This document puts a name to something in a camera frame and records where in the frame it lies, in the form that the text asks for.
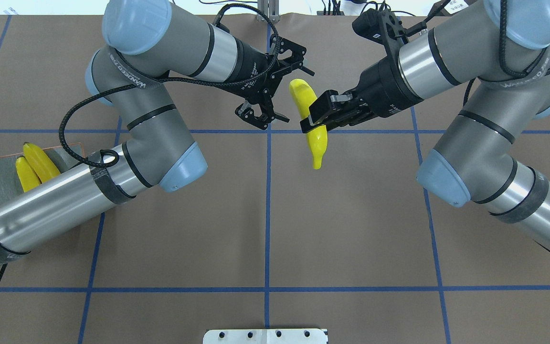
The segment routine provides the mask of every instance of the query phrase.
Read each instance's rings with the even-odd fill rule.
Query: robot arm
[[[254,126],[265,129],[272,120],[288,121],[273,111],[271,97],[292,70],[312,74],[303,66],[306,49],[277,36],[271,53],[261,53],[219,25],[222,15],[214,26],[168,0],[109,2],[103,17],[107,45],[94,54],[85,74],[95,96],[68,115],[105,91],[100,100],[118,109],[132,139],[107,154],[95,152],[89,164],[78,164],[0,205],[0,265],[153,185],[172,192],[205,173],[201,150],[162,84],[181,81],[168,78],[170,70],[245,98],[236,114]],[[287,50],[292,56],[277,60],[277,53]],[[125,91],[107,91],[117,87]],[[259,104],[261,116],[254,116],[252,104]]]
[[[550,115],[550,0],[482,0],[411,42],[421,24],[405,29],[387,9],[363,13],[353,29],[388,56],[364,70],[357,87],[317,98],[303,132],[386,118],[479,78],[417,180],[456,207],[484,204],[550,251],[550,182],[507,154],[532,119]],[[509,69],[520,72],[511,78]]]

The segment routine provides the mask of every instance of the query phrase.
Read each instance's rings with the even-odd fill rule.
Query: metal bracket
[[[262,90],[257,94],[251,95],[245,98],[244,104],[235,109],[235,114],[243,120],[257,127],[261,130],[266,130],[268,124],[273,120],[282,120],[283,122],[290,122],[290,119],[281,113],[275,112],[273,106],[273,95],[279,87],[283,76],[290,74],[295,69],[303,70],[303,72],[313,76],[315,73],[309,68],[305,67],[304,55],[307,53],[307,49],[295,42],[289,41],[283,37],[279,37],[279,45],[275,44],[275,35],[271,35],[271,49],[268,54],[269,61],[275,58],[275,50],[279,53],[284,53],[290,50],[292,55],[286,57],[286,59],[277,61],[277,68],[274,68],[267,74],[266,80],[262,85]],[[255,112],[252,109],[252,104],[258,104],[260,106],[260,116],[255,116]]]
[[[266,13],[271,22],[279,22],[279,0],[258,0],[258,9]],[[264,18],[256,15],[256,20],[264,22]]]
[[[210,330],[203,344],[328,344],[327,329]]]

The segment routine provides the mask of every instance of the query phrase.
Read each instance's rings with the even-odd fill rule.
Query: white mounting plate
[[[203,336],[203,344],[328,344],[328,330],[210,330]]]

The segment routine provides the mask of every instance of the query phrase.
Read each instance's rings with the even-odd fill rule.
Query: banana
[[[46,153],[39,148],[39,146],[25,142],[22,146],[22,152],[42,183],[45,183],[46,181],[49,181],[55,176],[61,174],[52,160],[50,160],[48,155],[46,155]]]
[[[314,90],[306,81],[302,79],[294,79],[290,81],[290,94],[294,98],[296,107],[301,115],[301,119],[309,116],[309,105],[313,104],[317,96]],[[307,144],[314,157],[314,170],[319,170],[321,167],[321,159],[326,152],[328,146],[328,131],[326,126],[319,126],[307,133]]]
[[[27,192],[33,189],[37,185],[40,185],[40,179],[37,177],[35,171],[29,165],[29,162],[24,156],[20,156],[16,159],[16,174],[22,185],[22,191]]]

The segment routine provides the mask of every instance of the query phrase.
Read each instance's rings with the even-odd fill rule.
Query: plastic banana
[[[37,185],[40,185],[40,179],[38,178],[35,171],[29,165],[29,162],[24,156],[20,156],[16,159],[16,174],[20,180],[20,185],[22,185],[22,191],[27,192]]]
[[[52,160],[39,146],[25,142],[22,146],[22,152],[42,183],[61,174]]]
[[[315,96],[314,90],[306,81],[302,79],[294,79],[290,81],[290,94],[294,98],[298,112],[301,115],[301,119],[305,119],[309,116],[309,105],[313,104],[317,96]],[[313,167],[315,170],[319,170],[321,167],[321,159],[326,152],[328,146],[328,131],[325,126],[319,126],[314,130],[307,133],[307,144],[311,150],[311,154],[314,157]]]

